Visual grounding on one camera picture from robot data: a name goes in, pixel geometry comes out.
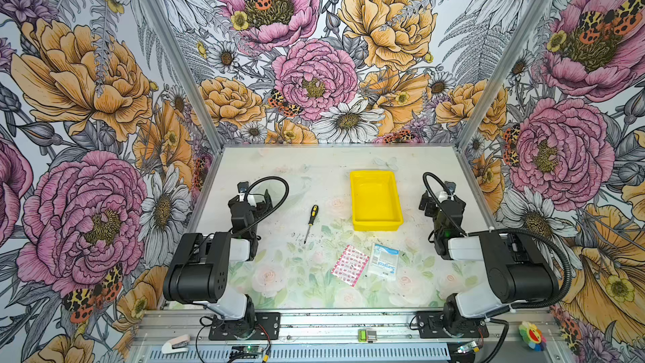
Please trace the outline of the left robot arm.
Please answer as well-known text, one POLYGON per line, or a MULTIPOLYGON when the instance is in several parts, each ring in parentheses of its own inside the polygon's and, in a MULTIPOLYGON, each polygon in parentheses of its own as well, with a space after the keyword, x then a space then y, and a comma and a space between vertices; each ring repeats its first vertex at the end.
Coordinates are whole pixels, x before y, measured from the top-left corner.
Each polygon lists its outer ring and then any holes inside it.
POLYGON ((238 194, 228 201, 232 228, 211 235, 189 233, 181 237, 163 282, 167 301, 203 307, 225 322, 255 324, 250 296, 228 285, 229 265, 255 260, 260 237, 257 224, 273 208, 268 191, 238 184, 238 194))

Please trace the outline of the black yellow screwdriver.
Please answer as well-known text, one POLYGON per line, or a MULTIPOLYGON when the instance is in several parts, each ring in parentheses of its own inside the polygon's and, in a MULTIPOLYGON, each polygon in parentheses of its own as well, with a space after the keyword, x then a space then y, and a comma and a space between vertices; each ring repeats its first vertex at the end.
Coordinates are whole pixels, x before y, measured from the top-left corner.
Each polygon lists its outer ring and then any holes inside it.
POLYGON ((308 237, 309 237, 311 229, 312 229, 312 227, 313 227, 313 225, 314 225, 314 223, 316 221, 318 213, 319 213, 319 206, 317 204, 314 204, 312 206, 312 209, 311 209, 310 213, 309 213, 309 219, 308 219, 308 222, 307 222, 307 232, 305 234, 305 238, 304 238, 304 241, 303 241, 304 244, 307 243, 308 237))

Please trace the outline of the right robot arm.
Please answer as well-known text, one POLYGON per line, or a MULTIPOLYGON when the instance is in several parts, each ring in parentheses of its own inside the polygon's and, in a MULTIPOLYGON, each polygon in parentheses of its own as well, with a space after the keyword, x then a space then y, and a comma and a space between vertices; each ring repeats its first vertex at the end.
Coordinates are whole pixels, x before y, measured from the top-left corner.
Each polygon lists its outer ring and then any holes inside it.
POLYGON ((443 260, 482 262, 485 282, 449 295, 438 318, 418 319, 421 331, 439 326, 452 337, 473 334, 498 315, 546 308, 569 292, 573 268, 553 240, 524 229, 468 232, 455 184, 427 171, 423 185, 419 208, 433 220, 429 243, 443 260))

